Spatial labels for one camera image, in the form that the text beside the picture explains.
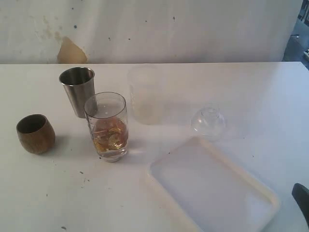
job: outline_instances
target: wooden cup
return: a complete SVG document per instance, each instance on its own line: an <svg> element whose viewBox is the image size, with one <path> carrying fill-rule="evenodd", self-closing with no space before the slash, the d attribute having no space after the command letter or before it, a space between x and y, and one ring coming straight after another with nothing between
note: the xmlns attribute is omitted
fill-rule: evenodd
<svg viewBox="0 0 309 232"><path fill-rule="evenodd" d="M23 118L16 130L21 145L30 153L44 153L55 144L55 131L44 115Z"/></svg>

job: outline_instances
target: white wall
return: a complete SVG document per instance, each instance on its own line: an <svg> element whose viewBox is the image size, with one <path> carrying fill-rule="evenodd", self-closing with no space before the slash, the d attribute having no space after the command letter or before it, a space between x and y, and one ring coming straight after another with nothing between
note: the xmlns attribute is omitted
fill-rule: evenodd
<svg viewBox="0 0 309 232"><path fill-rule="evenodd" d="M301 2L1 0L0 63L57 63L64 36L89 63L281 61Z"/></svg>

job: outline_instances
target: plastic tray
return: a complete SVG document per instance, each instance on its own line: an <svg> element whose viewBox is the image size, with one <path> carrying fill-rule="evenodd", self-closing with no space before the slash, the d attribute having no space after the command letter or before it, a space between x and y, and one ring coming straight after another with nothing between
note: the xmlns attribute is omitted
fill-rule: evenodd
<svg viewBox="0 0 309 232"><path fill-rule="evenodd" d="M151 163L148 174L197 231L261 231L280 207L272 190L199 137Z"/></svg>

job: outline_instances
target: table surface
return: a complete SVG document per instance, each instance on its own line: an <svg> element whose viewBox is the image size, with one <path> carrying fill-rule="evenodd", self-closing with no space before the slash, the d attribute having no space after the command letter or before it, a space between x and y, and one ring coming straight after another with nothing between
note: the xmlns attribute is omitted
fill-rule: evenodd
<svg viewBox="0 0 309 232"><path fill-rule="evenodd" d="M126 74L134 64L88 64L97 93L118 92L128 102L129 153L117 163L98 158L86 120L74 115L58 81L74 66L0 65L2 231L186 231L147 184L146 167L194 135L191 118L206 102L227 119L215 145L281 200L265 231L308 231L291 196L294 183L309 187L309 72L300 62L158 64L166 110L151 126L132 116ZM56 132L55 147L40 156L27 153L15 131L37 113Z"/></svg>

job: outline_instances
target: metal tumbler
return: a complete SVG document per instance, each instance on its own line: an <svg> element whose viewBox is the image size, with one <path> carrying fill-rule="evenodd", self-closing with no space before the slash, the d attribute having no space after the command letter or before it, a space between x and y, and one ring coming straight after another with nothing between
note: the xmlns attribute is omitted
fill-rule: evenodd
<svg viewBox="0 0 309 232"><path fill-rule="evenodd" d="M75 67L64 71L59 81L63 85L76 116L85 118L84 104L95 95L95 73L86 67Z"/></svg>

